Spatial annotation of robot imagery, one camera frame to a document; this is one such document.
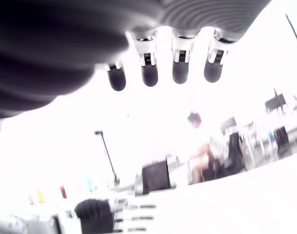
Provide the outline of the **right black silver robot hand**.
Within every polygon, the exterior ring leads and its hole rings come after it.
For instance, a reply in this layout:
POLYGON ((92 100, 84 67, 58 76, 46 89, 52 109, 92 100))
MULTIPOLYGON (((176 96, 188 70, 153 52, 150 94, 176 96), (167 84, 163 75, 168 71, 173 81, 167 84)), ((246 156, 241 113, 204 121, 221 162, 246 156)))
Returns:
POLYGON ((0 121, 41 108, 83 86, 106 64, 111 86, 125 87, 120 56, 133 36, 143 80, 157 82, 156 31, 173 31, 173 79, 185 82, 191 44, 214 35, 204 77, 219 80, 227 53, 268 5, 266 0, 0 0, 0 121))

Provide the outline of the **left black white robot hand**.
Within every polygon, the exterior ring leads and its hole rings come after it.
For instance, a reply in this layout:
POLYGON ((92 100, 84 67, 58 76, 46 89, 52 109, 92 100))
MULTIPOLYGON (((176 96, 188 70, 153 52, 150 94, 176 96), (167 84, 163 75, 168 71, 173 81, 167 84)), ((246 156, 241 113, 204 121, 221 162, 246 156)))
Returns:
POLYGON ((132 204, 125 198, 115 201, 96 198, 79 202, 74 213, 80 219, 83 234, 146 233, 142 221, 153 221, 145 212, 155 210, 155 204, 132 204))

